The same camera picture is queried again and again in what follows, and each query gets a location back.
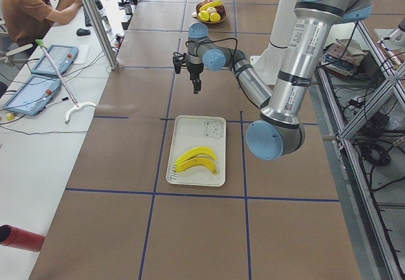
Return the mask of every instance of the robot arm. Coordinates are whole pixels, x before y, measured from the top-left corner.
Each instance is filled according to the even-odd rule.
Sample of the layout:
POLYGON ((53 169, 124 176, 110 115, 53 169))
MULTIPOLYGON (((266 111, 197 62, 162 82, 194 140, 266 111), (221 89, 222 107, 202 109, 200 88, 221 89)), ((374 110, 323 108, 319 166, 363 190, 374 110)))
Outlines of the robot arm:
POLYGON ((304 142, 304 127, 297 114, 332 25, 363 20, 371 14, 371 8, 372 0, 297 0, 297 21, 273 93, 243 52, 215 45, 203 24, 193 24, 189 29, 184 63, 190 79, 200 86, 204 65, 213 71, 224 66, 232 71, 260 108, 261 120, 252 123, 246 134, 250 151, 260 159, 277 159, 304 142))

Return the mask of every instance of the metal frame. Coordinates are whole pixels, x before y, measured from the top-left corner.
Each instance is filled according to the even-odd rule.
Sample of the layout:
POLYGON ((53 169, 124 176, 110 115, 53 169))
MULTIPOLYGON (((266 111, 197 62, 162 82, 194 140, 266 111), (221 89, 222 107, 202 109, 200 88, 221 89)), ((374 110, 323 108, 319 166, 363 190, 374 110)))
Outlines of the metal frame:
POLYGON ((118 61, 115 58, 114 51, 111 48, 111 43, 106 35, 106 32, 104 31, 104 27, 103 24, 101 23, 101 18, 96 8, 96 5, 94 4, 93 0, 82 0, 82 1, 84 8, 89 14, 97 38, 99 39, 101 49, 103 50, 104 55, 106 56, 111 69, 115 70, 118 66, 118 61))
POLYGON ((358 30, 368 44, 370 52, 375 61, 383 68, 383 74, 386 80, 375 92, 369 103, 366 104, 364 110, 358 113, 358 115, 356 115, 356 117, 354 117, 347 125, 345 125, 342 119, 340 109, 335 101, 333 90, 329 85, 325 72, 322 69, 319 69, 318 73, 325 88, 326 96, 329 101, 330 107, 332 108, 332 113, 337 124, 340 147, 345 148, 349 161, 352 165, 356 177, 356 182, 358 184, 359 191, 364 202, 364 207, 367 211, 371 224, 373 225, 373 231, 378 241, 378 246, 381 249, 387 271, 391 279, 401 280, 401 273, 396 265, 396 260, 390 249, 389 242, 387 241, 383 225, 381 224, 379 215, 376 211, 376 208, 374 207, 368 183, 359 165, 357 153, 349 139, 366 123, 367 116, 373 116, 373 114, 382 107, 382 105, 390 98, 392 94, 394 94, 398 98, 398 101, 401 103, 402 108, 405 109, 405 90, 404 87, 397 82, 397 77, 403 76, 405 72, 405 66, 402 65, 398 69, 398 71, 395 72, 392 68, 390 68, 389 64, 383 63, 386 60, 386 57, 384 57, 384 55, 372 41, 371 36, 368 33, 367 28, 365 27, 363 22, 359 23, 358 30))

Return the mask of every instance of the table top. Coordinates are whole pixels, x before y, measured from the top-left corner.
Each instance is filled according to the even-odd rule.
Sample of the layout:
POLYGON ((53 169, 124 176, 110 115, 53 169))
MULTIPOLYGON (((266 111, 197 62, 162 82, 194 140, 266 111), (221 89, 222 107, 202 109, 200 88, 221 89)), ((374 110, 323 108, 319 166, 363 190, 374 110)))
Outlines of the table top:
MULTIPOLYGON (((301 149, 276 161, 244 141, 258 110, 229 71, 175 75, 200 0, 140 0, 30 279, 361 279, 307 95, 301 149), (227 121, 221 188, 165 179, 174 119, 227 121)), ((210 37, 267 46, 278 0, 223 0, 210 37)))
MULTIPOLYGON (((108 34, 114 39, 116 33, 122 34, 120 24, 124 10, 118 9, 118 0, 102 0, 113 31, 108 34)), ((44 37, 44 43, 71 46, 89 45, 89 54, 85 64, 73 65, 68 73, 88 66, 99 58, 95 65, 67 74, 66 80, 79 102, 99 102, 109 77, 110 69, 103 56, 96 33, 92 27, 91 35, 77 37, 76 30, 84 25, 83 8, 67 25, 55 24, 44 37)), ((31 58, 39 58, 42 51, 38 48, 31 58)), ((18 90, 21 83, 28 80, 30 71, 24 66, 9 90, 18 90)), ((67 96, 61 90, 53 101, 67 96)), ((0 99, 3 106, 10 98, 4 95, 0 99)), ((40 234, 47 234, 53 215, 63 194, 66 182, 72 171, 79 150, 94 115, 93 107, 86 107, 79 113, 72 114, 69 125, 64 124, 65 114, 71 108, 71 100, 64 101, 42 111, 38 116, 25 116, 23 119, 5 125, 5 128, 24 131, 25 133, 44 133, 45 135, 24 135, 0 128, 0 161, 2 188, 0 190, 1 222, 27 229, 40 234)), ((7 122, 6 111, 0 111, 7 122)), ((24 252, 14 248, 0 248, 0 278, 10 280, 27 279, 37 260, 38 253, 24 252)))

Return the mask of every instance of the person's hand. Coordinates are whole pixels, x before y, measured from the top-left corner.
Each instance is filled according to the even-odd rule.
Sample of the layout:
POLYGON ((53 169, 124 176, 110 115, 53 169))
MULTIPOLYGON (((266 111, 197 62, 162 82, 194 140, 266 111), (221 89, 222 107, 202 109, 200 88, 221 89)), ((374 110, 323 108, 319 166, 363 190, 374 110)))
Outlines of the person's hand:
POLYGON ((82 6, 83 6, 82 0, 73 0, 73 3, 78 4, 79 7, 82 7, 82 6))

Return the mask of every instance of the person's arm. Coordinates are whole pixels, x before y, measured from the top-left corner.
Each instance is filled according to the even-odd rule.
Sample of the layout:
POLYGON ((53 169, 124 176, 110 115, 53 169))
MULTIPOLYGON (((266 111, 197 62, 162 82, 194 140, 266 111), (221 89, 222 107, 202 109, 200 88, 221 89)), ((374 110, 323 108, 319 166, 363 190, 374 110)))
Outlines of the person's arm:
POLYGON ((59 0, 56 10, 61 11, 72 5, 73 0, 59 0))
POLYGON ((53 21, 62 25, 68 24, 78 13, 80 7, 83 6, 82 0, 72 0, 70 6, 62 10, 52 9, 45 17, 49 21, 53 21))

